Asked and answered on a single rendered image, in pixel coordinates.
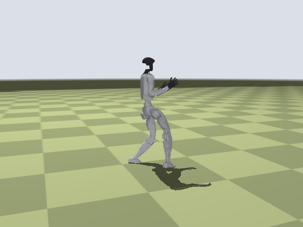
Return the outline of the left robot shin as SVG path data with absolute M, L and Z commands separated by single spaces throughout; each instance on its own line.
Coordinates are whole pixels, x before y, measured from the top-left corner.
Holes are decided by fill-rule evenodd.
M 153 145 L 153 143 L 150 144 L 145 140 L 133 158 L 137 159 L 137 157 L 141 156 L 145 151 L 147 151 Z

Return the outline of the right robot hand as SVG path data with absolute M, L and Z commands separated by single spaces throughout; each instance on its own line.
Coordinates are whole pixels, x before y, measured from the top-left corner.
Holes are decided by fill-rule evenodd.
M 176 78 L 174 78 L 172 81 L 171 81 L 171 79 L 172 79 L 172 77 L 170 78 L 170 82 L 169 82 L 169 84 L 167 84 L 166 86 L 168 86 L 169 87 L 169 89 L 171 88 L 171 87 L 175 87 L 178 83 L 178 81 L 177 81 L 177 79 Z M 175 80 L 176 79 L 176 80 Z M 175 82 L 175 81 L 177 81 L 177 82 Z M 177 84 L 176 84 L 177 83 Z M 166 87 L 166 86 L 164 86 L 164 88 Z

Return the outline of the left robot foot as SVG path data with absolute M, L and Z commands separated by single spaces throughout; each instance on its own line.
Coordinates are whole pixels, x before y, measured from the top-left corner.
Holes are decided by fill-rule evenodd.
M 140 161 L 139 159 L 135 159 L 135 158 L 132 158 L 132 157 L 130 157 L 130 158 L 128 159 L 128 162 L 132 162 L 132 163 L 142 163 L 142 161 Z

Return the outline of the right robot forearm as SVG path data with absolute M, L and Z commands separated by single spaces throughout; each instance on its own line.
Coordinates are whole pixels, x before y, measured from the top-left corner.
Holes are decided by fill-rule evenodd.
M 152 90 L 151 95 L 153 96 L 160 96 L 161 94 L 166 93 L 166 91 L 169 90 L 169 87 L 166 86 L 165 88 L 159 89 L 159 90 Z

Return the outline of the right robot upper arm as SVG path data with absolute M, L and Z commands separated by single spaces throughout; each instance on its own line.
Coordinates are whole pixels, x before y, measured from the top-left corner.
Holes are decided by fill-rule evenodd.
M 153 98 L 154 96 L 151 95 L 151 91 L 152 91 L 153 88 L 154 88 L 154 76 L 152 76 L 152 75 L 147 75 L 146 80 L 147 80 L 147 82 L 148 82 L 148 95 L 149 95 L 149 97 Z

